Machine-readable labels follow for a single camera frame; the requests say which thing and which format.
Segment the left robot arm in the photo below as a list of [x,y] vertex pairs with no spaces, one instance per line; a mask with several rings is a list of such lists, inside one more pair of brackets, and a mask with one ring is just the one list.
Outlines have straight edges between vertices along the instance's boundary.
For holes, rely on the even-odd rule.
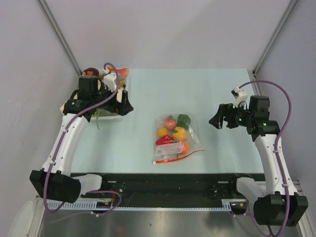
[[79,78],[77,90],[62,108],[62,124],[48,159],[33,170],[30,181],[44,200],[74,203],[82,194],[93,192],[102,198],[109,185],[96,174],[71,177],[75,151],[83,131],[98,109],[124,116],[133,111],[127,90],[119,84],[120,75],[109,73]]

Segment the orange fruit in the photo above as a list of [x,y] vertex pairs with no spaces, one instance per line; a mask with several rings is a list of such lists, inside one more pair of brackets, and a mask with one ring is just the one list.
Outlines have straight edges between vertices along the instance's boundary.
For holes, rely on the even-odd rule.
[[191,148],[190,143],[187,140],[183,140],[182,141],[182,152],[180,153],[180,155],[186,155],[189,153]]

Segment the clear zip top bag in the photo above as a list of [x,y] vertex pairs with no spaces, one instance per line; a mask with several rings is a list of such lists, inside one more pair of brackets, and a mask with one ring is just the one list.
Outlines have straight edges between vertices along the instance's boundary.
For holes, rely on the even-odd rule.
[[155,120],[153,164],[178,162],[204,151],[192,114],[166,114]]

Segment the green bell pepper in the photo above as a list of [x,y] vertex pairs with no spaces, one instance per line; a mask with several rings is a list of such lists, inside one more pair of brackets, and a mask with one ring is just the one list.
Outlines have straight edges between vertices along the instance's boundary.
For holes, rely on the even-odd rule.
[[185,130],[189,130],[191,125],[191,118],[187,114],[179,114],[177,117],[177,126],[182,127]]

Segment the yellow lemon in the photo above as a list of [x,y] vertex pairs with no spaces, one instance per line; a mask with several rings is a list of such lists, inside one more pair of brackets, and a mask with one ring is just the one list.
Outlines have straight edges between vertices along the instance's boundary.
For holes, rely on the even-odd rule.
[[163,137],[163,136],[166,136],[168,135],[168,129],[165,128],[165,127],[160,127],[157,129],[157,136],[160,138],[160,137]]

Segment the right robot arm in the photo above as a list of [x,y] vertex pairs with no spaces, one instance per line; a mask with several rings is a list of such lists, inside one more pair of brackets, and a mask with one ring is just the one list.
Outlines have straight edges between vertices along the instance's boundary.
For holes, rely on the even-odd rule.
[[266,96],[251,96],[247,109],[242,102],[220,104],[209,124],[221,129],[226,121],[229,129],[245,127],[261,158],[266,187],[241,177],[228,185],[229,195],[247,198],[259,225],[295,227],[307,210],[308,200],[298,194],[290,178],[278,137],[280,128],[277,121],[269,119],[269,107]]

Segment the yellow orange peach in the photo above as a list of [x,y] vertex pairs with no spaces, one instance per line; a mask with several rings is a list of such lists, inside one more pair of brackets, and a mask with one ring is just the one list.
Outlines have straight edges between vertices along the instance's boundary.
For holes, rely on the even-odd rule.
[[176,140],[187,140],[188,134],[184,128],[175,127],[175,129],[172,131],[172,137]]

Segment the red peach with leaf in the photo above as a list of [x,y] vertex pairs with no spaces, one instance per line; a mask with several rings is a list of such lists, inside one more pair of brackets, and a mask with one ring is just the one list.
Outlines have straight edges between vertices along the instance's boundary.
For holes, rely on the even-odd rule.
[[167,130],[174,130],[175,127],[177,126],[177,121],[173,116],[167,116],[163,120],[163,126]]

